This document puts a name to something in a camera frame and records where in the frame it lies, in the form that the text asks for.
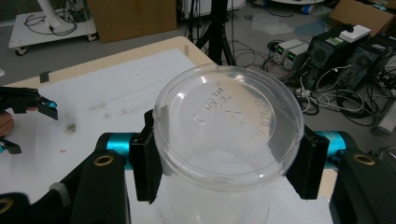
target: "electrical wire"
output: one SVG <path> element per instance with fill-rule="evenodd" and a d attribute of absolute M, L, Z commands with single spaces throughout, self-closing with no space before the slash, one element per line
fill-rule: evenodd
<path fill-rule="evenodd" d="M 201 1 L 200 0 L 196 0 L 195 1 L 195 10 L 194 10 L 194 17 L 195 18 L 200 18 L 201 17 Z M 198 36 L 200 35 L 200 33 L 199 33 L 199 27 L 200 27 L 200 25 L 199 24 L 197 24 L 197 29 L 196 29 L 196 31 L 197 31 L 197 38 L 198 38 Z"/>
<path fill-rule="evenodd" d="M 360 102 L 358 103 L 357 101 L 353 100 L 352 98 L 348 97 L 347 95 L 340 95 L 340 94 L 338 93 L 338 92 L 340 92 L 340 91 L 342 91 L 342 92 L 349 92 L 349 93 L 355 94 L 355 95 L 358 96 L 358 98 L 360 99 Z M 320 103 L 323 103 L 323 104 L 324 104 L 324 105 L 319 105 L 320 107 L 328 107 L 328 106 L 331 106 L 331 107 L 333 107 L 333 108 L 337 108 L 337 109 L 340 109 L 340 110 L 345 110 L 345 111 L 350 111 L 350 112 L 357 112 L 357 111 L 361 111 L 361 110 L 364 108 L 364 105 L 365 105 L 364 99 L 363 99 L 359 94 L 357 94 L 356 92 L 350 91 L 350 90 L 335 90 L 335 91 L 327 91 L 327 92 L 325 92 L 325 93 L 321 93 L 321 92 L 316 92 L 316 93 L 319 94 L 318 101 L 319 101 Z M 345 99 L 345 100 L 348 100 L 348 101 L 350 101 L 350 102 L 355 103 L 355 104 L 358 105 L 359 107 L 358 107 L 358 108 L 347 108 L 347 107 L 344 107 L 344 106 L 331 104 L 331 103 L 330 103 L 330 98 L 329 98 L 329 96 L 334 96 L 335 99 Z M 322 101 L 322 100 L 320 100 L 322 97 L 325 97 L 325 98 L 327 99 L 327 101 Z"/>
<path fill-rule="evenodd" d="M 387 75 L 387 72 L 385 70 L 382 71 L 381 75 L 384 74 Z M 392 97 L 392 92 L 388 88 L 385 88 L 385 90 L 388 92 L 384 92 L 384 88 L 381 88 L 379 85 L 375 85 L 375 82 L 379 82 L 379 80 L 374 80 L 368 83 L 366 86 L 366 93 L 369 98 L 370 106 L 372 109 L 374 109 L 374 114 L 383 113 L 385 111 L 385 108 L 387 108 L 388 104 L 390 104 L 390 102 L 394 99 L 394 97 Z M 380 95 L 374 96 L 375 88 L 381 93 Z M 380 106 L 376 103 L 376 100 L 380 97 L 386 97 L 388 99 L 382 106 L 382 108 L 380 108 Z"/>
<path fill-rule="evenodd" d="M 239 57 L 241 57 L 242 55 L 250 54 L 253 56 L 251 63 L 249 63 L 248 65 L 237 64 L 237 66 L 250 67 L 256 63 L 257 58 L 261 58 L 263 61 L 265 61 L 266 57 L 268 56 L 267 54 L 265 54 L 261 51 L 255 50 L 255 49 L 251 48 L 250 46 L 240 42 L 239 40 L 229 41 L 229 43 L 236 43 L 236 44 L 241 45 L 245 48 L 245 49 L 234 49 L 233 50 L 233 55 L 235 55 L 234 56 L 235 61 L 237 61 L 237 59 Z"/>
<path fill-rule="evenodd" d="M 263 70 L 263 71 L 266 71 L 267 64 L 268 64 L 269 62 L 271 62 L 273 59 L 274 59 L 274 56 L 271 56 L 271 51 L 270 51 L 270 54 L 268 54 L 267 60 L 265 60 L 265 61 L 262 63 L 262 70 Z"/>
<path fill-rule="evenodd" d="M 184 35 L 183 36 L 187 37 L 187 31 L 189 31 L 189 25 L 188 24 L 186 25 L 186 30 L 184 30 Z"/>
<path fill-rule="evenodd" d="M 202 38 L 202 36 L 204 35 L 204 33 L 206 32 L 206 30 L 207 30 L 207 25 L 209 24 L 209 21 L 206 21 L 205 22 L 205 26 L 204 26 L 204 29 L 202 30 L 202 32 L 201 32 L 201 34 L 199 35 L 199 38 L 198 39 L 201 39 Z"/>
<path fill-rule="evenodd" d="M 42 23 L 42 22 L 45 22 L 46 16 L 33 17 L 33 15 L 30 15 L 30 16 L 28 16 L 28 17 L 26 18 L 24 25 L 25 25 L 30 31 L 32 31 L 33 33 L 36 33 L 36 34 L 39 34 L 39 35 L 57 35 L 57 36 L 63 36 L 63 35 L 69 35 L 69 34 L 73 33 L 74 31 L 77 30 L 78 26 L 77 26 L 77 24 L 76 24 L 73 20 L 71 20 L 71 19 L 69 18 L 69 15 L 66 14 L 66 11 L 65 11 L 65 8 L 66 8 L 66 1 L 65 1 L 65 0 L 63 1 L 63 3 L 64 3 L 64 8 L 63 8 L 63 10 L 62 10 L 62 11 L 56 12 L 56 10 L 57 10 L 58 7 L 60 6 L 61 2 L 62 2 L 62 1 L 59 1 L 59 2 L 58 2 L 58 5 L 57 5 L 57 7 L 56 7 L 56 9 L 55 9 L 55 14 L 56 14 L 56 16 L 58 16 L 59 18 L 61 18 L 63 21 L 65 21 L 65 22 L 71 24 L 72 27 L 71 27 L 70 29 L 65 30 L 65 31 L 61 31 L 61 32 L 55 32 L 55 31 L 54 31 L 55 28 L 52 27 L 52 26 L 49 26 L 49 32 L 48 32 L 48 33 L 43 33 L 43 32 L 39 32 L 39 31 L 35 30 L 33 27 L 35 27 L 36 25 L 38 25 L 38 24 L 40 24 L 40 23 Z"/>
<path fill-rule="evenodd" d="M 348 68 L 348 67 L 350 67 L 350 66 L 352 66 L 352 65 L 349 64 L 349 65 L 346 65 L 346 66 L 335 67 L 335 68 L 329 69 L 329 70 L 328 70 L 327 72 L 325 72 L 325 73 L 319 78 L 319 80 L 317 81 L 317 88 L 316 88 L 316 91 L 318 91 L 318 92 L 326 92 L 326 91 L 332 90 L 332 89 L 338 84 L 338 82 L 340 81 L 341 76 L 339 76 L 339 78 L 337 79 L 337 81 L 336 81 L 332 86 L 330 86 L 330 88 L 328 88 L 326 91 L 321 91 L 321 90 L 319 89 L 319 83 L 320 83 L 320 81 L 321 81 L 324 77 L 326 77 L 331 71 L 338 72 L 338 69 L 345 69 L 345 68 Z"/>
<path fill-rule="evenodd" d="M 303 74 L 301 75 L 301 77 L 300 77 L 300 84 L 301 84 L 300 94 L 301 94 L 301 96 L 303 96 L 303 92 L 304 92 L 304 97 L 305 97 L 306 101 L 308 102 L 308 106 L 302 111 L 303 113 L 304 113 L 305 111 L 307 111 L 308 108 L 311 106 L 311 101 L 310 101 L 310 99 L 308 98 L 308 94 L 306 94 L 306 90 L 305 90 L 305 87 L 304 87 L 304 84 L 303 84 L 303 76 L 306 75 L 306 74 L 307 74 L 307 72 L 303 73 Z"/>
<path fill-rule="evenodd" d="M 309 60 L 311 60 L 311 57 L 308 57 L 308 58 L 305 60 L 305 62 L 303 63 L 303 65 L 301 65 L 299 71 L 302 71 L 302 70 L 303 70 L 303 68 L 306 66 L 306 64 L 309 62 Z"/>
<path fill-rule="evenodd" d="M 280 40 L 280 39 L 272 40 L 272 41 L 268 42 L 267 48 L 270 50 L 270 52 L 271 51 L 275 52 L 276 51 L 276 46 L 278 44 L 282 43 L 282 42 L 285 42 L 285 41 L 284 40 Z"/>
<path fill-rule="evenodd" d="M 290 15 L 279 15 L 279 14 L 273 13 L 273 12 L 271 12 L 270 10 L 268 10 L 267 7 L 265 7 L 264 9 L 265 9 L 269 14 L 271 14 L 271 16 L 278 16 L 278 17 L 283 17 L 283 18 L 290 18 L 290 17 L 293 16 L 293 14 L 290 14 Z"/>
<path fill-rule="evenodd" d="M 233 0 L 231 0 L 231 43 L 233 46 L 233 59 L 235 60 L 236 64 L 236 59 L 235 59 L 235 47 L 233 45 Z"/>
<path fill-rule="evenodd" d="M 337 98 L 337 104 L 344 106 L 344 99 L 342 98 Z M 373 126 L 375 124 L 375 114 L 372 112 L 371 107 L 369 107 L 368 105 L 363 105 L 362 110 L 357 111 L 357 112 L 350 112 L 350 111 L 345 111 L 345 110 L 341 110 L 340 111 L 347 119 L 349 119 L 350 121 L 359 124 L 361 126 Z M 364 118 L 368 118 L 371 117 L 372 118 L 372 122 L 370 123 L 360 123 L 355 121 L 354 119 L 364 119 Z"/>
<path fill-rule="evenodd" d="M 306 115 L 308 115 L 308 116 L 315 116 L 315 115 L 317 115 L 319 113 L 319 106 L 318 106 L 318 103 L 317 103 L 318 99 L 316 99 L 313 96 L 310 96 L 309 100 L 311 101 L 311 105 L 310 105 L 310 107 L 307 110 L 305 110 L 304 113 Z"/>

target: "gray floor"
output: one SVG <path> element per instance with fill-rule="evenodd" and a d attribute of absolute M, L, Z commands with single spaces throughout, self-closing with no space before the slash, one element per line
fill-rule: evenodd
<path fill-rule="evenodd" d="M 312 21 L 317 21 L 316 16 L 305 16 L 299 13 L 300 6 L 290 6 L 278 3 L 271 3 L 268 10 L 280 15 L 292 15 L 290 18 L 280 18 L 280 21 L 285 22 L 290 27 L 301 26 Z M 233 14 L 233 35 L 232 23 L 227 22 L 227 36 L 231 40 L 238 40 L 240 43 L 249 46 L 252 49 L 268 53 L 266 47 L 267 43 L 274 39 L 289 40 L 293 38 L 300 38 L 305 41 L 310 41 L 311 36 L 297 36 L 295 33 L 286 35 L 267 35 L 263 31 L 251 29 L 252 21 L 244 18 L 245 15 L 253 14 L 267 14 L 268 11 L 263 7 L 253 5 L 247 1 L 245 7 L 236 11 Z M 88 42 L 85 37 L 76 37 L 66 40 L 49 42 L 45 44 L 38 44 L 28 47 L 28 52 L 18 57 L 14 50 L 8 47 L 8 42 L 12 34 L 12 26 L 0 28 L 0 69 L 4 70 L 6 75 L 0 77 L 0 85 L 6 85 L 15 81 L 23 80 L 28 77 L 38 76 L 40 73 L 46 71 L 56 71 L 75 64 L 85 63 L 94 59 L 102 58 L 107 55 L 122 52 L 128 49 L 134 49 L 150 43 L 161 41 L 174 36 L 184 35 L 186 31 L 186 22 L 178 21 L 177 29 L 175 31 L 166 32 L 157 35 L 148 35 L 138 38 L 131 38 L 117 42 L 102 44 L 99 40 Z M 235 43 L 235 49 L 246 49 L 247 47 Z M 236 51 L 238 65 L 248 65 L 253 62 L 253 55 L 246 54 L 238 56 Z M 256 57 L 254 63 L 262 63 L 263 58 Z"/>
<path fill-rule="evenodd" d="M 316 30 L 313 28 L 308 30 L 301 28 L 309 24 L 321 23 L 323 18 L 325 18 L 323 14 L 326 15 L 327 12 L 326 8 L 316 6 L 314 13 L 311 15 L 302 15 L 300 13 L 301 6 L 271 2 L 265 9 L 264 7 L 253 5 L 251 2 L 247 1 L 245 7 L 233 14 L 233 22 L 228 21 L 226 24 L 228 39 L 239 41 L 239 43 L 234 43 L 231 46 L 234 46 L 236 63 L 240 66 L 261 64 L 266 57 L 265 54 L 269 52 L 267 44 L 272 40 L 299 38 L 309 42 L 312 38 L 311 35 Z M 285 35 L 268 35 L 264 31 L 253 30 L 251 28 L 252 21 L 245 18 L 248 15 L 255 14 L 270 15 L 269 11 L 284 16 L 292 15 L 291 17 L 274 16 L 274 18 L 279 19 L 280 22 L 285 22 L 289 27 L 295 28 L 295 31 L 300 31 L 300 33 L 298 35 L 296 32 Z M 30 46 L 28 52 L 21 57 L 16 56 L 14 50 L 8 48 L 12 28 L 12 26 L 0 28 L 0 69 L 6 72 L 5 76 L 0 77 L 1 86 L 35 77 L 46 71 L 56 71 L 174 36 L 184 35 L 186 24 L 183 21 L 179 21 L 175 31 L 107 44 L 102 44 L 98 40 L 88 42 L 84 37 L 40 44 Z M 251 51 L 244 50 L 249 48 L 262 53 L 254 55 Z M 375 150 L 379 147 L 396 146 L 395 132 L 391 135 L 372 134 L 370 127 L 355 125 L 345 119 L 340 113 L 323 109 L 316 116 L 304 116 L 304 118 L 306 125 L 313 130 L 336 130 L 350 133 L 355 138 L 358 146 L 364 151 Z"/>

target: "table surface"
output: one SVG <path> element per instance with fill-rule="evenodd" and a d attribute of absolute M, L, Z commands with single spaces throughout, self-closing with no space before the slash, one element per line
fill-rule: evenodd
<path fill-rule="evenodd" d="M 187 38 L 175 37 L 164 40 L 158 43 L 147 45 L 138 49 L 131 49 L 122 53 L 114 54 L 105 58 L 94 60 L 88 63 L 79 64 L 76 66 L 68 67 L 49 74 L 49 82 L 41 84 L 39 77 L 33 77 L 24 81 L 16 82 L 8 86 L 12 87 L 28 87 L 28 88 L 41 88 L 49 85 L 50 83 L 57 83 L 61 80 L 67 80 L 72 77 L 80 77 L 91 72 L 95 72 L 108 67 L 136 61 L 159 52 L 167 51 L 170 49 L 179 49 L 184 55 L 194 64 L 203 65 L 213 63 L 206 55 L 204 55 L 198 48 L 196 48 Z M 333 170 L 324 170 L 322 183 L 319 193 L 329 199 L 332 195 L 333 185 L 335 183 L 336 172 Z"/>

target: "cable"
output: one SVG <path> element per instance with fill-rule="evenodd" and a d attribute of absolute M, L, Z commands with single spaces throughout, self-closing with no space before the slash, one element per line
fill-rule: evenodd
<path fill-rule="evenodd" d="M 339 104 L 339 108 L 341 109 L 341 111 L 343 111 L 344 113 L 348 113 L 350 115 L 350 117 L 354 117 L 355 119 L 356 118 L 363 118 L 361 116 L 361 112 L 364 112 L 364 111 L 370 111 L 371 112 L 371 109 L 367 109 L 366 108 L 366 103 L 363 101 L 362 98 L 361 98 L 361 100 L 362 100 L 362 102 L 360 104 L 358 98 L 355 98 L 355 97 L 352 97 L 352 96 L 350 96 L 350 97 L 345 97 L 345 96 L 341 96 L 340 97 L 340 96 L 338 96 L 337 97 L 337 104 Z M 349 108 L 345 107 L 345 105 L 344 105 L 345 101 L 352 102 L 352 103 L 358 105 L 359 108 L 357 108 L 357 109 L 349 109 Z"/>
<path fill-rule="evenodd" d="M 189 27 L 190 27 L 190 26 L 187 24 L 187 25 L 186 25 L 186 30 L 184 30 L 184 35 L 183 35 L 183 36 L 187 37 L 186 34 L 187 34 L 187 31 L 189 30 Z"/>
<path fill-rule="evenodd" d="M 308 96 L 308 94 L 307 94 L 307 92 L 305 92 L 303 95 L 303 90 L 300 89 L 300 92 L 299 93 L 295 92 L 294 96 L 297 98 L 297 101 L 300 104 L 302 112 L 305 113 L 306 115 L 314 116 L 319 113 L 318 99 L 316 99 L 315 97 L 313 97 L 310 94 Z"/>
<path fill-rule="evenodd" d="M 58 2 L 58 5 L 56 6 L 56 9 L 58 9 L 59 5 L 61 4 L 62 0 Z M 67 1 L 69 3 L 70 8 L 72 7 L 72 3 L 69 1 Z M 77 30 L 78 26 L 77 24 L 72 21 L 69 18 L 69 14 L 66 13 L 65 8 L 66 8 L 66 1 L 63 1 L 64 3 L 64 8 L 62 11 L 60 12 L 56 12 L 55 9 L 55 14 L 61 18 L 63 21 L 69 23 L 72 25 L 72 27 L 68 30 L 65 31 L 61 31 L 61 32 L 55 32 L 54 31 L 54 27 L 50 26 L 49 27 L 49 33 L 43 33 L 43 32 L 38 32 L 37 30 L 32 29 L 32 27 L 38 25 L 39 23 L 45 21 L 46 17 L 45 16 L 41 16 L 41 17 L 33 17 L 33 15 L 30 15 L 29 17 L 26 18 L 24 25 L 33 33 L 39 34 L 39 35 L 57 35 L 57 36 L 63 36 L 63 35 L 69 35 L 71 33 L 73 33 L 74 31 Z"/>
<path fill-rule="evenodd" d="M 303 96 L 303 92 L 304 92 L 305 99 L 306 99 L 306 101 L 308 102 L 308 107 L 306 107 L 306 108 L 302 111 L 303 113 L 304 113 L 306 110 L 308 110 L 308 108 L 311 106 L 311 101 L 310 101 L 310 99 L 308 98 L 308 94 L 306 94 L 306 90 L 305 90 L 305 87 L 304 87 L 304 84 L 303 84 L 303 76 L 306 75 L 306 74 L 307 74 L 307 72 L 303 73 L 303 74 L 301 75 L 301 77 L 300 77 L 300 84 L 301 84 L 301 91 L 300 91 L 300 94 Z"/>
<path fill-rule="evenodd" d="M 394 66 L 396 66 L 396 64 L 392 64 L 392 63 L 396 63 L 396 60 L 395 60 L 395 61 L 388 62 L 387 65 L 385 65 L 385 67 L 394 67 Z"/>
<path fill-rule="evenodd" d="M 198 39 L 201 39 L 202 38 L 202 36 L 204 35 L 204 33 L 206 32 L 206 30 L 207 30 L 207 25 L 209 24 L 209 21 L 206 21 L 206 23 L 205 23 L 205 26 L 204 26 L 204 29 L 202 30 L 202 32 L 201 32 L 201 34 L 199 35 L 199 37 L 198 37 Z"/>
<path fill-rule="evenodd" d="M 375 85 L 375 81 L 372 81 L 372 82 L 370 82 L 370 83 L 368 83 L 367 84 L 367 87 L 366 87 L 366 93 L 367 93 L 367 96 L 369 97 L 369 102 L 370 102 L 370 105 L 371 105 L 371 107 L 375 110 L 373 113 L 374 114 L 376 114 L 376 113 L 383 113 L 384 111 L 385 111 L 385 108 L 387 108 L 387 106 L 388 106 L 388 104 L 392 101 L 392 99 L 394 98 L 394 97 L 392 97 L 392 93 L 391 93 L 391 91 L 388 89 L 388 88 L 386 88 L 386 90 L 388 91 L 388 92 L 384 92 L 383 91 L 383 89 L 384 88 L 381 88 L 379 85 Z M 376 97 L 374 96 L 374 88 L 376 88 L 381 94 L 380 95 L 377 95 Z M 379 105 L 376 103 L 376 100 L 378 99 L 378 98 L 380 98 L 380 97 L 386 97 L 388 100 L 385 102 L 385 105 L 383 105 L 382 106 L 382 108 L 380 108 L 379 107 Z"/>
<path fill-rule="evenodd" d="M 348 98 L 348 100 L 357 101 L 358 99 Z M 337 104 L 339 104 L 340 106 L 344 106 L 344 99 L 337 98 Z M 369 107 L 367 104 L 364 104 L 362 110 L 357 112 L 350 112 L 347 110 L 341 110 L 340 112 L 344 115 L 344 117 L 346 117 L 347 119 L 349 119 L 350 121 L 356 124 L 359 124 L 360 126 L 373 126 L 375 124 L 375 115 L 372 112 L 371 107 Z M 359 123 L 353 120 L 353 119 L 364 119 L 367 117 L 372 117 L 372 122 L 367 124 L 367 123 Z"/>
<path fill-rule="evenodd" d="M 267 60 L 262 63 L 262 70 L 266 71 L 267 64 L 273 60 L 274 56 L 268 55 Z"/>
<path fill-rule="evenodd" d="M 268 10 L 268 8 L 264 8 L 268 13 L 270 13 L 272 16 L 278 16 L 278 17 L 283 17 L 283 18 L 289 18 L 289 17 L 292 17 L 293 16 L 293 14 L 290 14 L 290 15 L 279 15 L 279 14 L 275 14 L 275 13 L 273 13 L 273 12 L 271 12 L 270 10 Z"/>
<path fill-rule="evenodd" d="M 387 72 L 387 74 L 388 74 L 388 73 L 391 73 L 391 72 L 393 72 L 393 71 L 396 71 L 396 68 L 393 68 L 393 69 L 389 70 L 389 71 Z"/>
<path fill-rule="evenodd" d="M 188 24 L 187 24 L 187 28 L 189 30 L 188 39 L 192 43 L 193 43 L 192 29 L 193 29 L 193 17 L 194 17 L 194 3 L 195 3 L 195 0 L 191 0 L 190 17 L 189 17 L 189 21 L 188 21 Z"/>
<path fill-rule="evenodd" d="M 303 65 L 300 67 L 299 71 L 301 71 L 301 70 L 306 66 L 306 64 L 309 62 L 309 60 L 311 60 L 311 57 L 308 57 L 308 58 L 305 60 L 305 62 L 303 63 Z"/>
<path fill-rule="evenodd" d="M 329 69 L 327 72 L 325 72 L 325 73 L 319 78 L 319 80 L 318 80 L 318 82 L 317 82 L 317 91 L 318 91 L 318 92 L 326 92 L 326 91 L 329 91 L 329 90 L 331 90 L 332 88 L 334 88 L 334 87 L 337 85 L 337 83 L 340 81 L 340 79 L 341 79 L 340 76 L 339 76 L 338 80 L 337 80 L 332 86 L 330 86 L 330 88 L 328 88 L 326 91 L 321 91 L 321 90 L 319 89 L 319 83 L 320 83 L 320 81 L 321 81 L 324 77 L 326 77 L 331 71 L 338 72 L 338 69 L 344 69 L 344 68 L 348 68 L 348 67 L 350 67 L 350 66 L 352 66 L 352 65 L 349 64 L 349 65 L 346 65 L 346 66 L 335 67 L 335 68 Z"/>
<path fill-rule="evenodd" d="M 352 87 L 351 86 L 351 79 L 353 78 L 353 77 L 355 77 L 355 76 L 357 76 L 358 74 L 359 74 L 359 72 L 361 72 L 361 70 L 363 70 L 364 68 L 362 68 L 362 69 L 360 69 L 358 72 L 354 72 L 354 71 L 352 71 L 352 70 L 350 70 L 350 69 L 348 69 L 347 71 L 348 71 L 348 73 L 346 73 L 346 85 L 347 85 L 347 87 L 350 89 L 350 90 L 354 90 L 355 88 L 357 88 L 357 86 L 356 87 Z"/>
<path fill-rule="evenodd" d="M 287 75 L 285 77 L 280 77 L 278 80 L 282 81 L 282 82 L 286 82 L 286 81 L 288 81 L 288 80 L 290 80 L 292 78 L 294 78 L 294 74 L 293 73 L 291 73 L 290 75 Z"/>
<path fill-rule="evenodd" d="M 361 100 L 361 104 L 358 104 L 358 103 L 357 103 L 356 101 L 354 101 L 353 99 L 348 98 L 348 97 L 346 97 L 346 96 L 344 96 L 344 95 L 339 95 L 339 94 L 338 94 L 339 91 L 345 91 L 345 92 L 349 92 L 349 93 L 353 93 L 353 94 L 357 95 L 357 96 L 359 97 L 359 99 Z M 319 95 L 320 95 L 320 97 L 318 98 L 318 101 L 319 101 L 320 103 L 326 104 L 326 105 L 319 105 L 320 107 L 331 106 L 331 107 L 334 107 L 334 108 L 337 108 L 337 109 L 340 109 L 340 110 L 351 111 L 351 112 L 360 111 L 360 110 L 362 110 L 362 109 L 364 108 L 364 99 L 363 99 L 359 94 L 357 94 L 357 93 L 354 92 L 354 91 L 350 91 L 350 90 L 335 90 L 335 91 L 328 91 L 328 92 L 326 92 L 326 93 L 321 93 L 321 92 L 316 92 L 316 93 L 319 93 Z M 335 96 L 335 99 L 344 98 L 344 99 L 350 100 L 351 102 L 355 103 L 355 104 L 358 105 L 359 107 L 358 107 L 358 108 L 355 108 L 355 109 L 351 109 L 351 108 L 346 108 L 346 107 L 340 106 L 340 105 L 330 104 L 329 96 Z M 320 100 L 321 97 L 326 97 L 327 102 L 321 101 L 321 100 Z"/>
<path fill-rule="evenodd" d="M 271 51 L 275 52 L 276 46 L 282 42 L 285 42 L 285 41 L 284 40 L 272 40 L 272 41 L 268 42 L 267 48 L 270 50 L 270 52 Z"/>
<path fill-rule="evenodd" d="M 237 66 L 249 67 L 249 66 L 253 65 L 253 64 L 256 62 L 257 57 L 262 58 L 263 61 L 265 61 L 265 58 L 267 57 L 267 54 L 265 54 L 265 53 L 263 53 L 263 52 L 261 52 L 261 51 L 252 49 L 250 46 L 248 46 L 248 45 L 246 45 L 246 44 L 240 42 L 239 40 L 234 40 L 234 41 L 229 41 L 229 42 L 230 42 L 230 43 L 236 43 L 236 44 L 242 45 L 242 46 L 244 46 L 244 47 L 246 48 L 246 49 L 234 49 L 234 50 L 233 50 L 233 55 L 235 55 L 235 53 L 237 53 L 237 52 L 240 51 L 240 53 L 238 53 L 238 54 L 236 54 L 236 55 L 234 56 L 235 60 L 237 60 L 237 59 L 238 59 L 240 56 L 242 56 L 242 55 L 246 55 L 246 54 L 251 54 L 251 55 L 253 55 L 253 60 L 252 60 L 251 63 L 249 63 L 248 65 L 237 65 Z"/>
<path fill-rule="evenodd" d="M 275 72 L 273 71 L 274 67 L 280 67 L 281 69 L 283 69 L 283 66 L 281 64 L 276 63 L 275 61 L 270 61 L 268 62 L 268 64 L 270 64 L 269 66 L 267 65 L 265 67 L 265 72 L 270 73 L 270 74 L 277 74 L 277 75 L 281 75 L 281 76 L 290 76 L 293 73 L 292 72 Z"/>
<path fill-rule="evenodd" d="M 195 5 L 194 17 L 199 19 L 201 17 L 201 1 L 196 0 L 195 2 L 196 2 L 196 5 Z M 197 29 L 196 29 L 197 30 L 197 38 L 200 35 L 199 27 L 200 27 L 200 24 L 198 24 L 198 22 L 197 22 Z"/>
<path fill-rule="evenodd" d="M 231 0 L 231 41 L 233 43 L 233 0 Z M 233 45 L 233 59 L 235 60 L 236 64 L 236 59 L 235 59 L 235 47 Z"/>

